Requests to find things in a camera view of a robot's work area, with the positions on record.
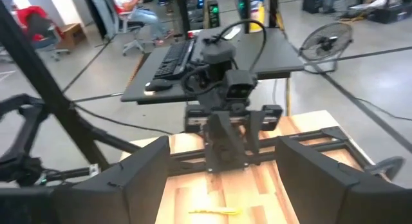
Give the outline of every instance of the black fan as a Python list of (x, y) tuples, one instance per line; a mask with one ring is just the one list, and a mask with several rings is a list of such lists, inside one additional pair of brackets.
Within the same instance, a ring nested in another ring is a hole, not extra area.
[(328, 57), (339, 57), (352, 42), (352, 27), (343, 23), (324, 25), (303, 42), (299, 50), (306, 61), (320, 61)]

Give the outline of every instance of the keyboard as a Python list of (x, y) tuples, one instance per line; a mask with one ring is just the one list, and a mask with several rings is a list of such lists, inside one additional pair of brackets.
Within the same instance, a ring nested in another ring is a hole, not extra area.
[(185, 74), (186, 63), (192, 53), (193, 46), (193, 39), (172, 44), (153, 79), (181, 79)]

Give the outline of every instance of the wooden table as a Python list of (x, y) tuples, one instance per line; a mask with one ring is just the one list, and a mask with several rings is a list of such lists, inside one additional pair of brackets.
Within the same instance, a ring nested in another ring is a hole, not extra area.
[[(333, 126), (339, 124), (327, 111), (316, 111), (283, 117), (275, 131), (261, 133), (261, 137), (292, 135)], [(145, 146), (154, 139), (137, 140), (133, 143)], [(322, 141), (324, 140), (308, 141), (308, 144)], [(202, 140), (197, 135), (173, 135), (170, 136), (169, 142), (172, 153), (203, 147)], [(359, 165), (346, 150), (330, 151), (325, 154), (359, 169)], [(121, 159), (127, 156), (128, 153), (123, 153)], [(243, 212), (236, 216), (188, 213), (190, 210), (204, 207), (241, 208)], [(260, 166), (252, 165), (245, 170), (220, 174), (204, 172), (168, 178), (156, 221), (156, 224), (163, 223), (293, 224), (299, 222), (283, 187), (276, 162), (265, 162)]]

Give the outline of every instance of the person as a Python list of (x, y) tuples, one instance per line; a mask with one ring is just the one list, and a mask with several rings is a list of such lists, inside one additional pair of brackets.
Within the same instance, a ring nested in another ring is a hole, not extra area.
[(163, 40), (173, 35), (173, 30), (167, 30), (159, 21), (158, 16), (151, 11), (137, 9), (140, 0), (114, 0), (117, 12), (131, 12), (129, 21), (140, 21), (151, 25), (152, 40), (156, 45), (163, 44)]
[[(47, 13), (43, 10), (43, 8), (39, 6), (29, 6), (27, 8), (18, 9), (15, 5), (13, 6), (13, 10), (17, 16), (17, 19), (20, 23), (20, 27), (23, 29), (23, 32), (27, 33), (27, 17), (31, 14), (39, 14), (41, 17), (48, 19)], [(60, 35), (61, 39), (64, 38), (64, 34), (61, 32), (60, 28), (55, 25), (55, 29), (57, 33)], [(32, 45), (35, 49), (44, 48), (51, 44), (53, 44), (56, 40), (55, 39), (46, 39), (43, 40), (44, 37), (39, 34), (35, 34), (32, 39)]]

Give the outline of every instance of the fan guard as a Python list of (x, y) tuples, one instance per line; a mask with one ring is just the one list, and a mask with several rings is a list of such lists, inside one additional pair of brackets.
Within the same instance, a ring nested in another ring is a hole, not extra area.
[(352, 40), (350, 25), (327, 24), (316, 29), (306, 38), (299, 54), (308, 61), (320, 61), (343, 52)]

